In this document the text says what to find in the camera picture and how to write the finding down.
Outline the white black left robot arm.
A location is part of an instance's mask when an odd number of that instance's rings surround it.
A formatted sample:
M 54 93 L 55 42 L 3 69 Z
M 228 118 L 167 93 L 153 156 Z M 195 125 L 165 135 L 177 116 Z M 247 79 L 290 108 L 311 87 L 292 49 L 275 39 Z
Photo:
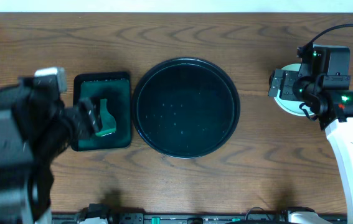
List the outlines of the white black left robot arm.
M 101 129 L 90 98 L 65 107 L 55 75 L 0 88 L 0 223 L 34 223 L 50 207 L 52 161 Z

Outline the green scouring sponge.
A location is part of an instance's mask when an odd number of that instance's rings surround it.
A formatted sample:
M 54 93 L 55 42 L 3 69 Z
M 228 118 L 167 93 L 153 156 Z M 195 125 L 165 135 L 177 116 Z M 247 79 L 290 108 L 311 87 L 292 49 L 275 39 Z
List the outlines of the green scouring sponge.
M 96 136 L 102 137 L 113 134 L 116 131 L 116 121 L 115 118 L 108 112 L 107 99 L 100 100 L 99 112 L 101 119 L 101 129 L 96 133 Z

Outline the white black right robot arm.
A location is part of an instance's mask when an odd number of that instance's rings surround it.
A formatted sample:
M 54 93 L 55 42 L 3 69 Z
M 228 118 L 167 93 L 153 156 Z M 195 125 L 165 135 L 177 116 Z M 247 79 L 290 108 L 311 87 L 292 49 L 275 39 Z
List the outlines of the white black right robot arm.
M 334 152 L 353 223 L 353 91 L 348 75 L 306 72 L 297 64 L 276 69 L 268 95 L 295 116 L 319 121 Z

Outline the white plate green stain front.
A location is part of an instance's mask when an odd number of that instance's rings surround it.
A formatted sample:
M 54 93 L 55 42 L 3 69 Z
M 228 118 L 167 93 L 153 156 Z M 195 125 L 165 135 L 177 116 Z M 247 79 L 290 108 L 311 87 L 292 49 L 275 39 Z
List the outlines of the white plate green stain front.
M 287 70 L 287 71 L 292 71 L 292 72 L 298 72 L 300 69 L 300 64 L 299 63 L 294 63 L 290 65 L 286 65 L 282 68 L 282 70 Z M 274 97 L 275 102 L 278 104 L 278 106 L 286 111 L 289 114 L 295 115 L 295 116 L 305 116 L 305 113 L 303 109 L 305 109 L 308 112 L 309 116 L 314 116 L 314 113 L 310 110 L 308 106 L 303 106 L 301 109 L 299 108 L 300 104 L 302 104 L 302 101 L 294 101 L 294 100 L 283 100 L 280 98 L 281 90 L 278 89 L 278 93 Z

